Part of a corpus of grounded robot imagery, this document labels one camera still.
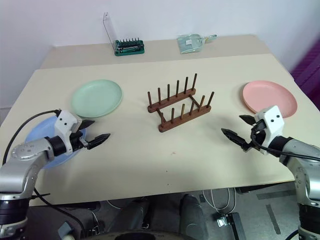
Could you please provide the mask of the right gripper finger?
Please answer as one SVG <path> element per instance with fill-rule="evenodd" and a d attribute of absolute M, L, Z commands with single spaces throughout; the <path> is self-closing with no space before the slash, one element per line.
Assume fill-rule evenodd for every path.
<path fill-rule="evenodd" d="M 221 131 L 231 142 L 235 143 L 241 148 L 244 148 L 247 145 L 246 140 L 240 137 L 236 132 L 226 128 L 221 128 Z"/>
<path fill-rule="evenodd" d="M 239 117 L 248 125 L 255 126 L 257 124 L 254 116 L 251 115 L 239 115 Z"/>

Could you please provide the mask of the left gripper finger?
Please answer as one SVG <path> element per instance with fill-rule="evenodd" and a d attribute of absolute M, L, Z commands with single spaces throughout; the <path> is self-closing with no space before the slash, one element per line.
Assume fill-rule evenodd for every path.
<path fill-rule="evenodd" d="M 87 127 L 91 126 L 94 123 L 95 123 L 95 120 L 84 119 L 84 120 L 82 120 L 81 124 L 79 125 L 79 130 L 86 129 Z"/>
<path fill-rule="evenodd" d="M 93 140 L 89 141 L 87 143 L 87 149 L 91 150 L 99 145 L 101 145 L 102 143 L 104 143 L 109 137 L 111 136 L 110 133 L 104 133 L 101 134 L 97 137 L 95 137 Z"/>

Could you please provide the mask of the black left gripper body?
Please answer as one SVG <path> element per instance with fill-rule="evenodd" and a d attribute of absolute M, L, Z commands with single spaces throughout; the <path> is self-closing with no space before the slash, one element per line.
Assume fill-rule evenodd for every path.
<path fill-rule="evenodd" d="M 69 140 L 73 152 L 86 148 L 88 145 L 88 142 L 83 139 L 83 133 L 79 130 L 79 126 L 75 128 L 75 132 L 70 134 Z"/>

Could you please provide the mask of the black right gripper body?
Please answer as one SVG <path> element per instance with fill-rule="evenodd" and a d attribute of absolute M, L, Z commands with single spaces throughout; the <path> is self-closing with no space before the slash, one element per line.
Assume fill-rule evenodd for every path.
<path fill-rule="evenodd" d="M 263 119 L 258 120 L 256 125 L 252 125 L 250 133 L 250 142 L 247 142 L 247 145 L 242 148 L 244 152 L 248 152 L 250 149 L 256 149 L 257 151 L 261 150 L 262 143 L 266 138 L 265 132 L 266 124 Z"/>

